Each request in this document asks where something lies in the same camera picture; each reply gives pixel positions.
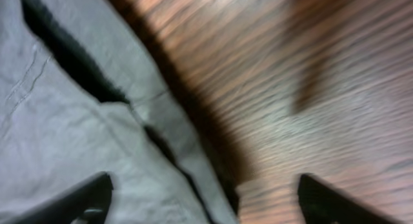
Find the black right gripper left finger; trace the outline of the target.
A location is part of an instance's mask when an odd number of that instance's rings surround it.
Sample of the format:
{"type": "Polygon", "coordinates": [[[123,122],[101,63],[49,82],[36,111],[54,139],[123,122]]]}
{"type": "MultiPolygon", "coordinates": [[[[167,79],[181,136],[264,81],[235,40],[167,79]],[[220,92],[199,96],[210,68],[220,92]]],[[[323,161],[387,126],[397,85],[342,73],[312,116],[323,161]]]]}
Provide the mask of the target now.
{"type": "Polygon", "coordinates": [[[9,221],[12,224],[104,224],[114,186],[107,172],[100,172],[50,201],[9,221]]]}

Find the grey shorts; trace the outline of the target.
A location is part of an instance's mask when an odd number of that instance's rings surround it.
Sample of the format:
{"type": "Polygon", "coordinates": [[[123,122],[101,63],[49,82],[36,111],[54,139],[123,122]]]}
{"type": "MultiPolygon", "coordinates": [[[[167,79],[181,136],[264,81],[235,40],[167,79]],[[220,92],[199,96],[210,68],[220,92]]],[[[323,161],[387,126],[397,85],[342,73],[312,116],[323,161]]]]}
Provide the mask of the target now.
{"type": "Polygon", "coordinates": [[[105,223],[237,223],[144,44],[107,0],[1,0],[1,222],[110,174],[105,223]]]}

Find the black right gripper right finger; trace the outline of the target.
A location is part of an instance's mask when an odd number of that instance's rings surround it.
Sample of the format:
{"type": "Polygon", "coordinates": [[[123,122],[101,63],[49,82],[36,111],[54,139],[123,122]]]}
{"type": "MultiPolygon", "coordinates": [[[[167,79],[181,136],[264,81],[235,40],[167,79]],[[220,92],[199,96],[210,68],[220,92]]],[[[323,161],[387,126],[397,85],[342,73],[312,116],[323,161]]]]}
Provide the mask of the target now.
{"type": "Polygon", "coordinates": [[[299,176],[297,203],[306,223],[398,223],[396,219],[362,205],[312,174],[299,176]]]}

